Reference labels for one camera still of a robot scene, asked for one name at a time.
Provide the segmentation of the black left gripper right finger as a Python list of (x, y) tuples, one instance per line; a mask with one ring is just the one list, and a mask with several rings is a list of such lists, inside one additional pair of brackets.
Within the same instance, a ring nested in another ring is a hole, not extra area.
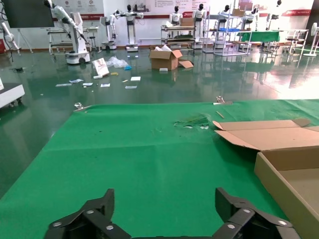
[(299, 239), (293, 225), (282, 218), (257, 209), (244, 198), (215, 189), (215, 209), (224, 224), (213, 239)]

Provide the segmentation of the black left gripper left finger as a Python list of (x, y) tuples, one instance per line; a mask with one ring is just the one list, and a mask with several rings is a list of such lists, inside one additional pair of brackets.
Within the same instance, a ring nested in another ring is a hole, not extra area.
[(46, 239), (130, 239), (132, 236), (112, 222), (115, 190), (88, 200), (78, 211), (52, 222)]

